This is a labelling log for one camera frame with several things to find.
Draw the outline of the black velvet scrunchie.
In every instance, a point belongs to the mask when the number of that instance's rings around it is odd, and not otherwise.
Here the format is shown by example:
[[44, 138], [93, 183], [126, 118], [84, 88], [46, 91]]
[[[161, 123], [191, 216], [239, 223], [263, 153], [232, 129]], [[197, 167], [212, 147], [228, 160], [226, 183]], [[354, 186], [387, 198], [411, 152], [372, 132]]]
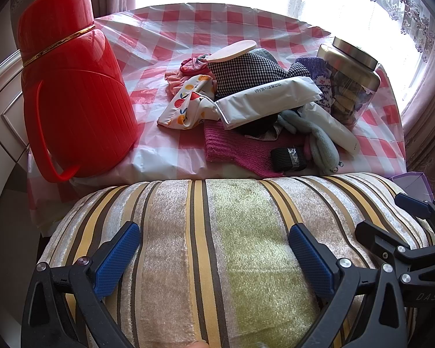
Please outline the black velvet scrunchie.
[[300, 147], [275, 148], [270, 153], [275, 172], [302, 171], [307, 167], [306, 157]]

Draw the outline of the silver white wet wipes pack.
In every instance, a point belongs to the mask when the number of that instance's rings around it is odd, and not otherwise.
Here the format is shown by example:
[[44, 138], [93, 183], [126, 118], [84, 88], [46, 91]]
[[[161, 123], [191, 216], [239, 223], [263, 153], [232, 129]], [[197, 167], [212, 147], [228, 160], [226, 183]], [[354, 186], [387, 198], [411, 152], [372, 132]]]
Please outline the silver white wet wipes pack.
[[319, 101], [321, 90], [305, 76], [265, 83], [233, 93], [213, 103], [224, 128], [230, 130], [283, 110]]

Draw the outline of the fruit print fabric pouch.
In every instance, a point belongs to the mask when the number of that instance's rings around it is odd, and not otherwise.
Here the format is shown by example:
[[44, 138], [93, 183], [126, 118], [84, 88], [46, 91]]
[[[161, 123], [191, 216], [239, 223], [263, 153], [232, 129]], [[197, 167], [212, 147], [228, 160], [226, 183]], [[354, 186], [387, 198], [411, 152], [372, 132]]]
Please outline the fruit print fabric pouch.
[[214, 105], [215, 82], [210, 75], [195, 75], [172, 98], [157, 124], [173, 130], [191, 130], [204, 120], [218, 121]]

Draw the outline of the houndstooth fabric drawstring pouch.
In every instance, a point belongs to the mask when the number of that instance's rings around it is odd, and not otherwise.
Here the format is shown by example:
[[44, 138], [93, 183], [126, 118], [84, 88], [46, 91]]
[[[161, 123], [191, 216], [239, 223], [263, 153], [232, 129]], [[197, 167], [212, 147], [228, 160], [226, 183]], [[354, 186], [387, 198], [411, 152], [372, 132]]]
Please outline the houndstooth fabric drawstring pouch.
[[251, 50], [228, 61], [209, 62], [208, 68], [217, 81], [216, 99], [295, 75], [294, 65], [282, 68], [263, 49]]

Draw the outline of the pink drape curtain right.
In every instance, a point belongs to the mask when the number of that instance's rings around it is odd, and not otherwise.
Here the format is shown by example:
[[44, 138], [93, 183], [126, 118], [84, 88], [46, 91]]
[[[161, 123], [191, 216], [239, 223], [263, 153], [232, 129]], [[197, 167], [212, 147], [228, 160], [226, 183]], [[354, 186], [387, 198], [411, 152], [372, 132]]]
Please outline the pink drape curtain right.
[[424, 75], [402, 112], [408, 171], [423, 172], [435, 196], [435, 40]]

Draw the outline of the striped velvet sofa cushion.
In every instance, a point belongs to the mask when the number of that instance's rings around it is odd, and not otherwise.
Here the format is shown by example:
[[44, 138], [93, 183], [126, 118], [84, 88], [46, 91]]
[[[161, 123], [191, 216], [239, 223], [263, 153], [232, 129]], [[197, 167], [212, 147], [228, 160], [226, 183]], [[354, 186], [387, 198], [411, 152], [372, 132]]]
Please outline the striped velvet sofa cushion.
[[320, 313], [287, 234], [302, 223], [339, 258], [376, 268], [354, 236], [363, 220], [416, 249], [435, 244], [424, 220], [394, 203], [401, 192], [371, 173], [139, 182], [79, 200], [41, 260], [71, 265], [125, 222], [142, 247], [104, 302], [134, 347], [294, 347]]

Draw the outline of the white tube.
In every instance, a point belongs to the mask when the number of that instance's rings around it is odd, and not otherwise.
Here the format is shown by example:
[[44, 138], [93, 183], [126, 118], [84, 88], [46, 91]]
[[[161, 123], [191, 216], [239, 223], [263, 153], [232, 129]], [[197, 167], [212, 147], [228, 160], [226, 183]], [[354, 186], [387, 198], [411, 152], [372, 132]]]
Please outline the white tube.
[[319, 126], [330, 139], [351, 155], [360, 152], [360, 143], [352, 132], [320, 105], [310, 102], [302, 108], [302, 117]]

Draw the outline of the gold lidded glass jar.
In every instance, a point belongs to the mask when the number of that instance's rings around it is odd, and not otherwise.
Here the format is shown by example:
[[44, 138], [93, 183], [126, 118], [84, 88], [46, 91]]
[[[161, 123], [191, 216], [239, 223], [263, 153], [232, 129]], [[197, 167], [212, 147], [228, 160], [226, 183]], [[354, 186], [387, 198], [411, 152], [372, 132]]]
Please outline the gold lidded glass jar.
[[379, 89], [378, 61], [338, 37], [331, 45], [320, 45], [317, 56], [331, 72], [331, 115], [344, 126], [353, 127]]

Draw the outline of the red plastic thermos jug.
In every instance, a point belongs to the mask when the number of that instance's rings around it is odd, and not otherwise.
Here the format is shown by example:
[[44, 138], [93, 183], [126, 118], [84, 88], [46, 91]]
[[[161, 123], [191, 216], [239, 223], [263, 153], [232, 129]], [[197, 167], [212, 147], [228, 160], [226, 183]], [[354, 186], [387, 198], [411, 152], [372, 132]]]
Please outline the red plastic thermos jug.
[[137, 142], [133, 105], [91, 0], [36, 0], [19, 18], [24, 118], [47, 182], [103, 174]]

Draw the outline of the magenta knitted cloth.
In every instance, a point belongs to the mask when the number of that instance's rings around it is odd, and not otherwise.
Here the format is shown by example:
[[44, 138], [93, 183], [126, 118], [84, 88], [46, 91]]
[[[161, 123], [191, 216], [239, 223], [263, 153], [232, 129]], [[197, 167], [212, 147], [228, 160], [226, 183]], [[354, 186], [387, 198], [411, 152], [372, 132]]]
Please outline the magenta knitted cloth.
[[270, 153], [275, 148], [300, 147], [304, 156], [306, 135], [282, 130], [275, 141], [260, 141], [246, 137], [235, 130], [225, 130], [220, 121], [204, 123], [206, 159], [215, 163], [232, 163], [258, 177], [281, 177], [273, 170]]

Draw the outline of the purple patterned knitted sock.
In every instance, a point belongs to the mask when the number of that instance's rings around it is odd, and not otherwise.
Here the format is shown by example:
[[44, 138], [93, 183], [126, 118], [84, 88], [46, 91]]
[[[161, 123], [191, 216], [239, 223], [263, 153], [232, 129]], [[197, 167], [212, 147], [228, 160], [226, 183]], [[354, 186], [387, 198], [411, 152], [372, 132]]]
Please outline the purple patterned knitted sock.
[[331, 70], [325, 60], [320, 57], [299, 57], [290, 66], [289, 72], [293, 75], [309, 76], [321, 91], [317, 104], [326, 112], [331, 113], [333, 104]]

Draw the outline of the pink ruffled cloth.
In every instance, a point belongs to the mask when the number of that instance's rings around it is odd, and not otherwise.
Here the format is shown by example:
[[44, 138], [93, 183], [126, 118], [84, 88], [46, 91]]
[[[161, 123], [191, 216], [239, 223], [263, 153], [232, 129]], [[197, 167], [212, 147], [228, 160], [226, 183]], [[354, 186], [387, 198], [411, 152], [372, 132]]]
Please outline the pink ruffled cloth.
[[180, 70], [166, 72], [164, 78], [167, 81], [166, 92], [170, 98], [174, 97], [189, 79]]

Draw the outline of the pink checkered plastic tablecloth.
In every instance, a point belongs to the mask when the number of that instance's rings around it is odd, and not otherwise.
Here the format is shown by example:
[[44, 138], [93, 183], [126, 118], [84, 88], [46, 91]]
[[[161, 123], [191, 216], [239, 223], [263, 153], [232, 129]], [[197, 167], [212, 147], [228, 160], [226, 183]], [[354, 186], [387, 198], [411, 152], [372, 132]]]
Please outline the pink checkered plastic tablecloth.
[[212, 53], [242, 39], [252, 39], [287, 67], [299, 57], [331, 43], [322, 28], [294, 18], [226, 4], [182, 3], [148, 6], [96, 19], [118, 60], [133, 103], [139, 140], [115, 168], [97, 177], [50, 183], [35, 162], [28, 162], [28, 197], [32, 222], [51, 234], [74, 203], [111, 185], [169, 179], [249, 178], [235, 164], [206, 160], [203, 128], [171, 130], [157, 120], [169, 103], [164, 75], [183, 60]]

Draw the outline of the round pink zip pouch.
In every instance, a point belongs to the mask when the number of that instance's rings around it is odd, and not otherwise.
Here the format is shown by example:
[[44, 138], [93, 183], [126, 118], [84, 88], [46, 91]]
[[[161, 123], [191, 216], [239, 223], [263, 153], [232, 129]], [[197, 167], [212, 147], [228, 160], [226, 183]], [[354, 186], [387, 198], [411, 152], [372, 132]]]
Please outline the round pink zip pouch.
[[206, 60], [207, 56], [208, 53], [182, 61], [179, 68], [180, 72], [186, 76], [207, 74], [210, 71]]

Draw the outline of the floral lace window curtain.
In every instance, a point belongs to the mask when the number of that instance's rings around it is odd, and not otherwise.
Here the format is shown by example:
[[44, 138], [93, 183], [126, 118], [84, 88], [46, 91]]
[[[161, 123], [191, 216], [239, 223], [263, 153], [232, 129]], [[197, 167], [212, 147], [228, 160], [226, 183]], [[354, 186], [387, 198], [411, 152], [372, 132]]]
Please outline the floral lace window curtain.
[[425, 66], [435, 46], [435, 18], [422, 0], [288, 0], [287, 12], [352, 42], [382, 63], [408, 56]]

